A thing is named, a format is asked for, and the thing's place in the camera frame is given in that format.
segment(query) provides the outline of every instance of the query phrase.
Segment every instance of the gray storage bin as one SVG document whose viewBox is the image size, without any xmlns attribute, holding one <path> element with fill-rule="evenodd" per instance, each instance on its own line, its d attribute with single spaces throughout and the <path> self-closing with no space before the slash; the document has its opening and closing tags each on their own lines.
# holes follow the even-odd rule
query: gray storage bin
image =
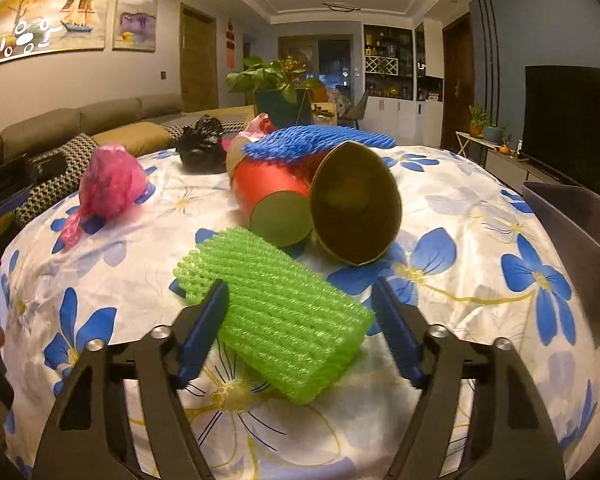
<svg viewBox="0 0 600 480">
<path fill-rule="evenodd" d="M 525 182 L 522 196 L 564 264 L 600 345 L 600 196 L 577 186 Z"/>
</svg>

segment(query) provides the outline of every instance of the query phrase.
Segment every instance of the teal planter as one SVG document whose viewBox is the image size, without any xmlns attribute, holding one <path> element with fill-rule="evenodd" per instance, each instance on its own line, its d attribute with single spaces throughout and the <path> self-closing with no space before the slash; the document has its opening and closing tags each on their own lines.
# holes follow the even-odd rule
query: teal planter
<svg viewBox="0 0 600 480">
<path fill-rule="evenodd" d="M 496 144 L 502 143 L 503 131 L 502 128 L 494 128 L 493 126 L 485 126 L 482 129 L 482 138 Z"/>
<path fill-rule="evenodd" d="M 280 90 L 263 90 L 256 92 L 258 113 L 266 113 L 277 128 L 288 128 L 298 124 L 313 124 L 311 114 L 311 91 L 296 90 L 298 102 L 290 103 Z"/>
</svg>

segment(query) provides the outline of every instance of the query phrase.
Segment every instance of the television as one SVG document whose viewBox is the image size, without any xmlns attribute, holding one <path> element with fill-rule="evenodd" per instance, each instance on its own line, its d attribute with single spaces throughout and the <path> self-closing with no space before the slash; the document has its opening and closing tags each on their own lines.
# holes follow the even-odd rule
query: television
<svg viewBox="0 0 600 480">
<path fill-rule="evenodd" d="M 600 68 L 527 66 L 521 158 L 600 195 Z"/>
</svg>

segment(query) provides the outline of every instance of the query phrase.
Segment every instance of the green foam net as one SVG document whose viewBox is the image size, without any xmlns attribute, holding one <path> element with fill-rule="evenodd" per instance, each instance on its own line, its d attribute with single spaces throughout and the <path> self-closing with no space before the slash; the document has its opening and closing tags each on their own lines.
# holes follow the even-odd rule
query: green foam net
<svg viewBox="0 0 600 480">
<path fill-rule="evenodd" d="M 219 338 L 298 403 L 340 377 L 374 320 L 363 305 L 242 228 L 207 239 L 173 273 L 192 303 L 215 280 L 227 282 Z"/>
</svg>

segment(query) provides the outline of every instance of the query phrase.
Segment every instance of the floral tablecloth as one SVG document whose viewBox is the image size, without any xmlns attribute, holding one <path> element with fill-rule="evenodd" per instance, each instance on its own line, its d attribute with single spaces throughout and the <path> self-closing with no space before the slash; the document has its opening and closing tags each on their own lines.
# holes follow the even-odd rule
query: floral tablecloth
<svg viewBox="0 0 600 480">
<path fill-rule="evenodd" d="M 372 282 L 384 276 L 430 323 L 483 343 L 511 339 L 540 388 L 572 474 L 600 441 L 600 354 L 548 236 L 519 195 L 462 157 L 419 146 L 375 151 L 403 202 L 402 228 L 387 254 L 350 268 L 311 242 L 288 253 L 364 304 Z M 149 183 L 124 216 L 85 222 L 82 240 L 63 250 L 59 231 L 78 205 L 70 196 L 4 254 L 4 361 L 15 391 L 6 430 L 10 455 L 25 474 L 85 343 L 135 340 L 170 324 L 187 304 L 173 267 L 196 243 L 239 222 L 226 174 L 187 175 L 173 150 L 139 160 Z M 139 460 L 156 474 L 137 383 L 126 389 Z M 472 389 L 466 381 L 444 472 L 458 466 Z M 341 380 L 307 406 L 257 380 L 221 342 L 181 399 L 217 478 L 362 480 L 386 473 L 418 395 L 398 375 L 375 325 Z M 587 439 L 581 451 L 578 443 Z"/>
</svg>

